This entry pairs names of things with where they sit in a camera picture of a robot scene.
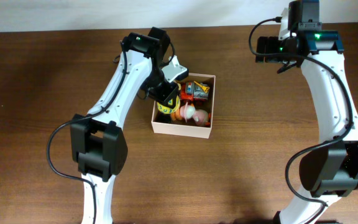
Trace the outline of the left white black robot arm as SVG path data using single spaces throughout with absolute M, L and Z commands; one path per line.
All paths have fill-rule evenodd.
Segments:
M 187 76 L 177 57 L 164 62 L 172 46 L 167 32 L 156 27 L 147 35 L 131 32 L 121 41 L 116 71 L 97 103 L 70 126 L 73 160 L 84 184 L 83 223 L 112 223 L 111 202 L 116 176 L 128 147 L 123 129 L 138 91 L 173 111 L 179 104 L 176 78 Z

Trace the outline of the yellow ball with letters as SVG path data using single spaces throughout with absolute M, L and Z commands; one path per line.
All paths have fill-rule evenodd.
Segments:
M 177 96 L 175 100 L 171 99 L 168 102 L 168 105 L 165 106 L 161 103 L 157 103 L 157 109 L 163 114 L 175 113 L 177 110 L 180 109 L 180 97 Z

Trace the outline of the yellow plush duck blue scarf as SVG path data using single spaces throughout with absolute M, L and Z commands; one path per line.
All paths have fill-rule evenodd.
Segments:
M 178 96 L 177 96 L 177 100 L 176 100 L 176 106 L 175 106 L 175 111 L 170 115 L 172 121 L 180 121 L 182 120 L 181 116 L 180 116 L 180 106 L 181 106 L 181 99 L 180 99 L 180 95 L 181 95 L 181 84 L 178 83 L 177 81 L 174 81 L 175 84 L 178 85 Z

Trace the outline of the black round cap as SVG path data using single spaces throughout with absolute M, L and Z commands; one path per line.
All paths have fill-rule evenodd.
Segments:
M 155 118 L 155 122 L 169 124 L 172 122 L 172 119 L 169 114 L 159 113 Z

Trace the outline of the white duck toy pink hat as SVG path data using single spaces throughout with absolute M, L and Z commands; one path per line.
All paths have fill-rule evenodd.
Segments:
M 211 125 L 211 115 L 205 110 L 198 110 L 193 105 L 186 103 L 180 108 L 180 116 L 185 120 L 193 120 L 197 126 L 207 127 Z

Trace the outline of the red grey toy truck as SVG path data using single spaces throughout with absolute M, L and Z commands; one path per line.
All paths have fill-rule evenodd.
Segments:
M 207 101 L 210 87 L 197 81 L 186 82 L 181 86 L 180 99 L 183 101 Z

